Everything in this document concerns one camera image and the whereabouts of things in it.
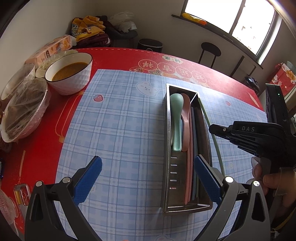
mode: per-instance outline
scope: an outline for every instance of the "soup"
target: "soup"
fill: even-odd
[[[60,69],[52,78],[52,81],[66,79],[83,70],[88,64],[84,62],[72,63]]]

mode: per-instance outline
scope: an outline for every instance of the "clear plastic container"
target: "clear plastic container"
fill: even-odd
[[[9,225],[13,224],[16,213],[12,200],[0,189],[0,211]]]

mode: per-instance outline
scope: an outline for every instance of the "window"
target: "window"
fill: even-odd
[[[237,39],[258,59],[267,45],[277,13],[266,0],[185,0],[183,12],[214,25]]]

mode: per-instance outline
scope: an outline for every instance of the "blue gripper pad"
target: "blue gripper pad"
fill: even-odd
[[[102,166],[102,159],[100,157],[96,157],[94,162],[76,184],[74,188],[73,201],[77,206],[79,203],[85,202],[92,186],[102,171]]]
[[[219,206],[222,202],[221,186],[199,156],[194,158],[194,170],[196,171],[211,201],[217,203]]]

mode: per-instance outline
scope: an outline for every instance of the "silver bolt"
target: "silver bolt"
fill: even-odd
[[[42,185],[42,181],[36,182],[36,187],[40,187]]]
[[[232,183],[233,182],[233,178],[232,177],[226,177],[225,181],[227,181],[228,183]]]
[[[253,184],[254,184],[254,186],[256,186],[256,187],[259,187],[259,186],[260,186],[260,183],[259,183],[258,181],[254,181]]]
[[[64,177],[63,178],[63,183],[68,183],[70,181],[70,178],[69,177]]]

